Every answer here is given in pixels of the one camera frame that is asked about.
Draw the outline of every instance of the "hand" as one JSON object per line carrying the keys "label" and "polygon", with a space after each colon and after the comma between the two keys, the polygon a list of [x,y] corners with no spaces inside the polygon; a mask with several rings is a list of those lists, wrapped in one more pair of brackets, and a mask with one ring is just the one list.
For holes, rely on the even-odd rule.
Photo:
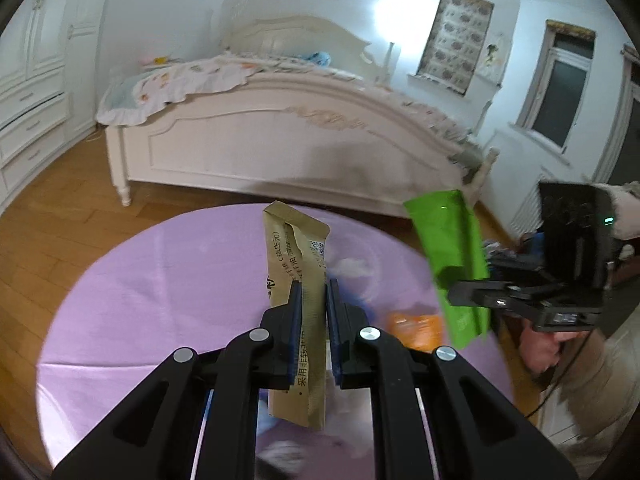
{"label": "hand", "polygon": [[520,355],[533,373],[541,374],[560,362],[560,343],[586,332],[534,332],[531,322],[524,320],[524,330],[520,336]]}

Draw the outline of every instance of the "green bag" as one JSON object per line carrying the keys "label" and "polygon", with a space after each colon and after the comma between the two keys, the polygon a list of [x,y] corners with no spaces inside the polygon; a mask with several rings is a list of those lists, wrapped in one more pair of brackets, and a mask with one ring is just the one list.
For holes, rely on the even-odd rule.
{"label": "green bag", "polygon": [[447,300],[451,283],[489,277],[478,219],[459,190],[428,193],[404,207],[430,261],[451,343],[463,349],[490,325],[489,309],[451,306]]}

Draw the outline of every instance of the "bed headboard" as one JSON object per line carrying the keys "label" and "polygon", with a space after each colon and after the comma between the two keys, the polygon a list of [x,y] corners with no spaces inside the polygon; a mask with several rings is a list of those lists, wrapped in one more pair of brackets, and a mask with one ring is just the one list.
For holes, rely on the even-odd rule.
{"label": "bed headboard", "polygon": [[375,81],[384,75],[384,69],[365,51],[369,45],[369,41],[361,40],[340,25],[315,16],[257,20],[234,30],[222,41],[223,49],[234,54],[298,56],[328,52],[332,58],[331,67]]}

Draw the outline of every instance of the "drawer handle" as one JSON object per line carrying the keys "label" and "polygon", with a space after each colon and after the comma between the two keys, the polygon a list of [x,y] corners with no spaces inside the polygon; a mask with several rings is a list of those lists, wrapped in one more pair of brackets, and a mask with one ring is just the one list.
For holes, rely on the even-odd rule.
{"label": "drawer handle", "polygon": [[33,155],[31,155],[27,160],[33,160],[34,158],[36,158],[38,155],[40,155],[40,150],[38,150],[37,152],[35,152]]}

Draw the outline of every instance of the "qr code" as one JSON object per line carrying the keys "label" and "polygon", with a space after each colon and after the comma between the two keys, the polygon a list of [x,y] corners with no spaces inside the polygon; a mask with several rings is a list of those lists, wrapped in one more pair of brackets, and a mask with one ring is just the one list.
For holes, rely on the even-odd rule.
{"label": "qr code", "polygon": [[320,256],[322,256],[324,258],[324,244],[322,242],[309,242],[311,243],[311,246],[318,251],[318,253],[320,254]]}

